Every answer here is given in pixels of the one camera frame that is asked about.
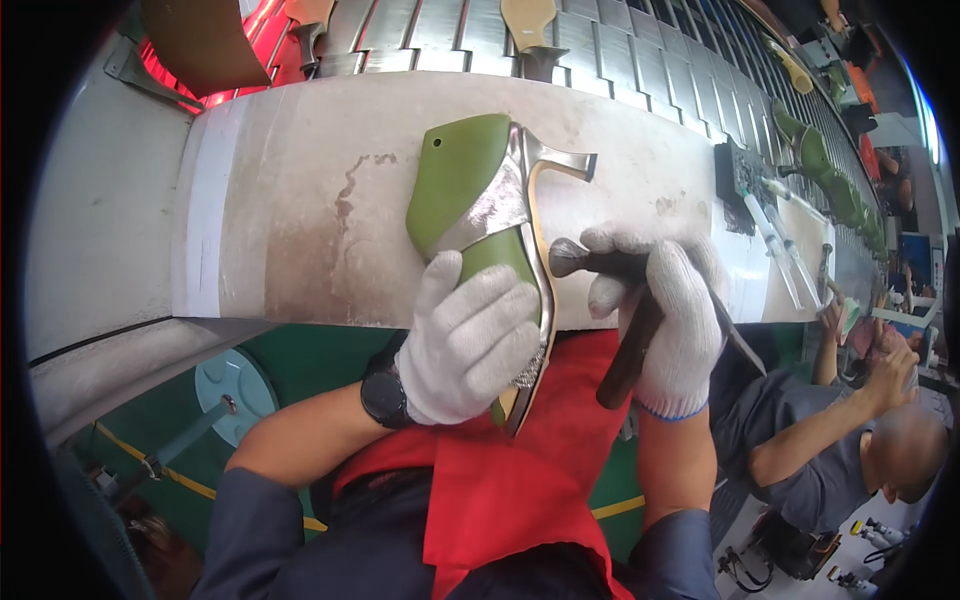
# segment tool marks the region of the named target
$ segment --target metal bracket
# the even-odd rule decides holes
[[[136,43],[129,37],[120,37],[116,48],[113,49],[113,52],[107,59],[107,64],[104,65],[104,72],[125,84],[139,87],[151,95],[204,110],[202,103],[188,96],[184,96],[154,79],[154,77],[147,72],[147,67],[143,65],[143,60],[136,52]]]

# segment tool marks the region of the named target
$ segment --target green floor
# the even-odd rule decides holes
[[[314,325],[285,325],[241,345],[266,372],[279,405],[333,390],[363,374],[367,360],[380,351],[389,329],[360,329]],[[778,346],[790,364],[800,359],[802,325],[779,325]],[[193,370],[134,398],[100,419],[120,440],[151,453],[175,437],[201,414],[193,387]],[[76,439],[81,456],[106,465],[121,477],[130,476],[139,463],[127,452],[89,425]],[[198,483],[216,489],[232,446],[212,430],[171,462],[169,468]],[[206,549],[206,533],[213,501],[170,479],[148,481],[138,493],[166,517],[199,552]],[[636,440],[617,440],[589,500],[591,509],[637,497]],[[312,516],[306,491],[301,492],[305,516]],[[612,556],[625,561],[639,535],[643,509],[633,509],[600,520]],[[322,535],[306,531],[308,540]]]

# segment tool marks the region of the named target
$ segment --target glue syringe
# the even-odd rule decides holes
[[[770,223],[777,231],[777,235],[779,235],[783,241],[783,247],[786,248],[787,254],[790,255],[790,259],[793,261],[793,264],[796,265],[797,271],[800,272],[800,277],[804,280],[806,291],[809,292],[810,297],[813,298],[813,305],[816,306],[818,311],[821,310],[823,305],[820,303],[820,299],[817,298],[817,286],[813,283],[813,277],[810,276],[810,271],[806,269],[806,265],[800,258],[800,251],[797,250],[797,245],[793,242],[793,239],[790,238],[790,234],[787,233],[786,225],[783,224],[780,213],[777,212],[777,209],[772,204],[764,206],[763,212],[767,218],[770,219]]]
[[[763,241],[767,245],[767,250],[770,251],[770,255],[773,256],[774,262],[777,263],[777,268],[780,269],[780,275],[783,277],[783,283],[786,285],[786,291],[790,294],[790,299],[793,301],[794,308],[801,310],[804,306],[800,304],[800,296],[797,294],[797,286],[793,282],[793,277],[790,276],[790,265],[786,260],[786,252],[783,248],[783,243],[777,236],[777,232],[774,230],[773,226],[770,225],[770,221],[767,220],[766,215],[763,214],[763,209],[760,208],[760,202],[757,201],[756,196],[749,193],[746,189],[743,190],[743,193],[743,202],[747,205],[747,209],[750,210],[750,215],[754,217],[756,226],[760,229],[760,235],[763,237]]]
[[[793,193],[789,187],[783,184],[782,181],[771,180],[765,177],[761,177],[759,179],[764,185],[767,186],[767,189],[773,192],[775,196],[780,196],[784,200],[796,204],[817,221],[820,221],[824,225],[829,225],[830,221],[823,215],[823,213],[811,206],[809,202]]]

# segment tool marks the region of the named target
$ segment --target green cup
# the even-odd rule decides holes
[[[856,320],[860,318],[860,305],[857,304],[853,298],[845,299],[843,305],[847,308],[847,322],[843,324],[843,331],[841,333],[842,335],[847,335],[850,333],[850,330],[853,329]]]

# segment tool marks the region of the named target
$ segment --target yellow floor line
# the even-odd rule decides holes
[[[103,424],[100,423],[99,421],[96,421],[94,425],[97,427],[97,431],[104,434],[108,440],[120,446],[125,452],[133,456],[133,458],[135,458],[138,461],[143,460],[143,457],[145,456],[143,452],[141,452],[140,450],[137,450],[130,444],[127,444],[123,440],[120,440],[119,438],[117,438],[115,435],[113,435],[112,431],[104,427]],[[177,483],[184,486],[188,490],[196,492],[199,495],[206,496],[211,500],[217,497],[216,490],[212,490],[211,488],[208,488],[204,484],[196,482],[193,479],[190,479],[189,477],[187,477],[186,475],[181,475],[174,470],[168,469],[167,467],[163,468],[163,475],[166,477],[169,477],[172,481],[176,481]],[[326,531],[326,525],[324,525],[323,523],[319,522],[316,518],[313,518],[311,516],[305,516],[303,518],[303,528],[311,529],[313,531]]]
[[[615,502],[613,504],[608,504],[607,506],[601,506],[598,509],[593,509],[590,511],[593,513],[593,518],[600,520],[601,518],[607,518],[608,516],[619,515],[620,513],[626,513],[633,509],[638,509],[641,506],[646,504],[646,498],[642,495],[637,496],[636,498],[630,498],[629,500],[624,500],[623,502]]]
[[[119,438],[117,438],[115,435],[113,435],[113,432],[111,432],[109,429],[104,427],[102,423],[100,423],[99,421],[95,421],[94,426],[96,426],[97,431],[104,434],[107,437],[107,439],[109,439],[114,444],[117,444],[118,446],[120,446],[125,452],[133,456],[133,458],[135,458],[138,461],[143,460],[143,457],[145,456],[143,452],[141,452],[140,450],[137,450],[130,444],[127,444],[123,440],[120,440]],[[167,467],[163,468],[163,474],[169,477],[172,481],[176,481],[177,483],[181,484],[188,490],[192,490],[193,492],[196,492],[199,495],[206,496],[211,500],[217,497],[216,490],[212,490],[211,488],[208,488],[204,484],[198,483],[193,479],[190,479],[186,475],[181,475],[174,470],[168,469]],[[646,503],[646,499],[642,495],[640,495],[640,496],[637,496],[636,498],[623,500],[622,502],[615,502],[607,506],[601,506],[600,508],[593,509],[590,512],[593,513],[593,518],[600,520],[601,518],[607,518],[608,516],[619,515],[620,513],[626,513],[627,511],[640,508],[645,503]],[[313,531],[326,531],[326,525],[319,522],[316,518],[312,518],[310,516],[305,516],[303,518],[303,528],[310,529]]]

